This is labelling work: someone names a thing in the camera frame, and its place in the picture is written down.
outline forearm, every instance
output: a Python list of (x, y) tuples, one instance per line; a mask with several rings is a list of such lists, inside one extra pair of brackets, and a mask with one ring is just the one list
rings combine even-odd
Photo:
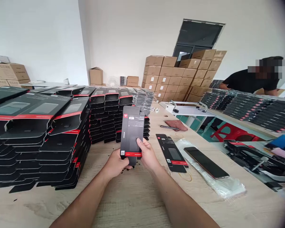
[(151, 171), (173, 227), (219, 227), (215, 221), (173, 180), (163, 167)]
[(227, 90), (230, 89), (230, 88), (228, 88), (227, 85), (224, 84), (224, 83), (221, 83), (221, 84), (219, 85), (219, 88), (220, 88), (220, 89), (227, 89)]
[(50, 228), (92, 227), (97, 207), (110, 178), (100, 171)]

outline person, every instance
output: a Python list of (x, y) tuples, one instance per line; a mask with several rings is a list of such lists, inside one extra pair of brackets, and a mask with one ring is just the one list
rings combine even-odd
[[(150, 172), (159, 189), (172, 226), (219, 228), (215, 221), (181, 189), (159, 164), (151, 144), (139, 138), (136, 142), (142, 150), (141, 162)], [(50, 228), (92, 227), (97, 207), (107, 184), (124, 168), (132, 168), (129, 166), (128, 158), (122, 160), (120, 149), (114, 150), (101, 171), (51, 224)]]
[[(254, 93), (263, 88), (265, 95), (278, 96), (276, 88), (279, 82), (279, 73), (276, 68), (282, 66), (283, 59), (281, 56), (261, 59), (259, 61), (260, 66), (249, 66), (245, 70), (233, 73), (219, 85), (219, 88), (249, 93)], [(214, 117), (207, 117), (199, 128), (199, 133), (203, 133), (213, 119)], [(210, 127), (217, 131), (222, 122), (222, 120), (215, 118)]]

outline brown cloth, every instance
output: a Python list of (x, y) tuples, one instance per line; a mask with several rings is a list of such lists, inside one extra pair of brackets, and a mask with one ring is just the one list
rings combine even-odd
[(186, 128), (183, 123), (180, 120), (167, 120), (165, 121), (166, 124), (168, 124), (169, 127), (174, 127), (178, 128), (179, 130), (174, 130), (174, 131), (187, 131), (188, 128)]

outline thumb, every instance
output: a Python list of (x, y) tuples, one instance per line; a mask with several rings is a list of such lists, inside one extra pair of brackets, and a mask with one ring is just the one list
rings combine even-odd
[(124, 164), (125, 167), (129, 164), (129, 159), (128, 158), (125, 158), (122, 161), (123, 161), (123, 164)]
[(142, 149), (142, 152), (147, 151), (148, 148), (143, 144), (143, 142), (140, 140), (140, 138), (136, 139), (136, 143), (140, 147), (140, 149)]

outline hand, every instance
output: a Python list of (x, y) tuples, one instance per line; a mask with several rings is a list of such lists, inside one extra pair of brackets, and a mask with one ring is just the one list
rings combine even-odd
[(136, 139), (137, 145), (142, 150), (142, 163), (149, 171), (154, 171), (158, 167), (161, 167), (160, 163), (158, 162), (154, 150), (151, 144), (143, 138), (141, 141), (139, 138)]
[(124, 168), (132, 169), (132, 166), (129, 166), (129, 159), (121, 159), (120, 157), (120, 148), (113, 150), (109, 159), (107, 160), (104, 167), (101, 169), (105, 173), (106, 177), (112, 179), (113, 177), (118, 176)]

